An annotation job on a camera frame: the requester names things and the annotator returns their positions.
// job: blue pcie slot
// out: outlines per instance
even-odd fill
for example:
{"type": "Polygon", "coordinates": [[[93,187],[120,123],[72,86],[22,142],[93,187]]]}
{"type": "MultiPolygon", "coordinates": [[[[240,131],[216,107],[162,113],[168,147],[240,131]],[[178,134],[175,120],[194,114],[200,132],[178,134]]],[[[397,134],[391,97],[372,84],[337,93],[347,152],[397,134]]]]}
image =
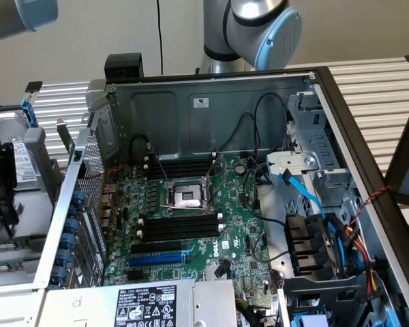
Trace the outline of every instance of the blue pcie slot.
{"type": "Polygon", "coordinates": [[[184,264],[185,254],[181,252],[161,253],[157,255],[142,255],[129,259],[130,267],[155,266],[159,264],[184,264]]]}

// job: pcie slot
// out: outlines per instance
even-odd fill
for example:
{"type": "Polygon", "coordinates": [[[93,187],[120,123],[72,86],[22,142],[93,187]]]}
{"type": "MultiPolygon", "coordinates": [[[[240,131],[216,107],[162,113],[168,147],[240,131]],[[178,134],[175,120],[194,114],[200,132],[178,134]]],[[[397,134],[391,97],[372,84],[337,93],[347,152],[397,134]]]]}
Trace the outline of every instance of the pcie slot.
{"type": "Polygon", "coordinates": [[[129,259],[130,267],[155,266],[160,264],[184,264],[185,254],[182,252],[162,253],[158,255],[142,255],[129,259]]]}
{"type": "Polygon", "coordinates": [[[167,232],[164,234],[145,235],[142,239],[144,242],[157,242],[163,240],[188,240],[192,238],[209,238],[219,237],[217,230],[205,230],[201,232],[167,232]]]}
{"type": "Polygon", "coordinates": [[[132,244],[132,246],[130,247],[130,250],[133,254],[181,251],[182,242],[172,241],[172,242],[162,242],[162,243],[132,244]]]}

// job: green motherboard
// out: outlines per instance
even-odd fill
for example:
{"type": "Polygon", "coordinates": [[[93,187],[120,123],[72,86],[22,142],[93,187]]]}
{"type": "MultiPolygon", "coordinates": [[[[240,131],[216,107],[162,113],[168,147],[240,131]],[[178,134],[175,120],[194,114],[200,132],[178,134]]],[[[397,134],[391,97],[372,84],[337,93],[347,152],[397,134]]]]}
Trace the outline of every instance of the green motherboard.
{"type": "MultiPolygon", "coordinates": [[[[120,213],[127,207],[126,217],[121,217],[121,223],[111,215],[106,232],[108,260],[104,273],[104,285],[122,285],[127,283],[142,283],[154,281],[169,281],[175,279],[195,279],[210,281],[217,277],[214,272],[224,259],[230,261],[230,276],[233,280],[235,294],[246,298],[252,305],[269,306],[269,294],[264,285],[271,283],[268,264],[257,262],[251,250],[247,248],[245,239],[249,236],[250,247],[264,231],[263,222],[255,218],[244,206],[243,196],[252,204],[254,198],[253,179],[248,180],[247,195],[243,195],[244,176],[235,172],[235,167],[247,165],[246,159],[239,156],[226,156],[226,181],[212,200],[212,206],[223,213],[219,223],[224,224],[220,237],[183,240],[182,248],[189,255],[182,264],[143,266],[130,268],[129,259],[133,255],[131,246],[139,243],[136,236],[139,228],[138,218],[142,212],[150,212],[155,218],[161,217],[165,202],[163,188],[164,180],[148,181],[137,167],[126,167],[115,177],[118,189],[115,196],[115,206],[120,213]],[[130,271],[140,270],[143,279],[130,280],[130,271]]],[[[219,185],[221,176],[212,176],[212,184],[219,185]]],[[[268,259],[268,251],[259,243],[256,253],[264,260],[268,259]]]]}

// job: red cable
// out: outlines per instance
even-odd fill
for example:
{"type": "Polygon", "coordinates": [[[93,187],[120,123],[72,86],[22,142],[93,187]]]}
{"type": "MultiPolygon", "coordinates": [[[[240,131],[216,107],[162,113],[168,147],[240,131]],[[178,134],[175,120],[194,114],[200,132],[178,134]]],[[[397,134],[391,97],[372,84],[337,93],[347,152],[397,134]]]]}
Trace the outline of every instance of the red cable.
{"type": "Polygon", "coordinates": [[[368,202],[372,201],[374,198],[377,198],[378,196],[381,196],[383,193],[387,192],[389,189],[391,188],[391,186],[386,186],[381,188],[379,191],[374,192],[372,195],[370,195],[370,197],[368,199],[366,199],[363,203],[361,208],[358,210],[356,217],[353,218],[350,221],[350,225],[354,224],[356,222],[357,217],[359,217],[359,215],[362,213],[362,210],[365,208],[365,206],[367,205],[368,202]]]}
{"type": "Polygon", "coordinates": [[[109,175],[109,174],[116,174],[119,170],[121,169],[121,165],[119,165],[115,169],[108,170],[107,172],[101,172],[99,174],[93,175],[93,176],[85,176],[85,179],[95,179],[97,177],[103,176],[103,175],[109,175]]]}
{"type": "MultiPolygon", "coordinates": [[[[349,237],[350,235],[348,230],[346,230],[346,235],[347,237],[349,237]]],[[[365,263],[365,273],[367,274],[367,294],[369,294],[371,293],[371,266],[369,265],[368,254],[359,241],[354,240],[353,244],[359,249],[363,256],[363,261],[365,263]]]]}

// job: yellow cable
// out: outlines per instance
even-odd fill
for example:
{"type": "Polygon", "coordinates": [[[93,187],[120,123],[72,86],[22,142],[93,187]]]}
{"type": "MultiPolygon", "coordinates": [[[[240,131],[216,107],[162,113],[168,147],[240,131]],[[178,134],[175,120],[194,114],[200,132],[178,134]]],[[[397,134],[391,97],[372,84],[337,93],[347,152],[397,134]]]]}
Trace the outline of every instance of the yellow cable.
{"type": "MultiPolygon", "coordinates": [[[[353,231],[353,229],[352,229],[351,227],[349,227],[349,226],[347,226],[347,229],[348,229],[350,232],[353,231]]],[[[367,251],[367,249],[366,249],[366,247],[365,247],[365,244],[363,244],[363,240],[362,240],[362,237],[361,237],[360,234],[357,234],[357,239],[359,240],[360,244],[364,247],[365,251],[367,251]]],[[[371,275],[371,284],[372,284],[372,287],[373,287],[374,291],[377,291],[376,284],[374,283],[373,271],[370,270],[369,273],[370,273],[370,275],[371,275]]]]}

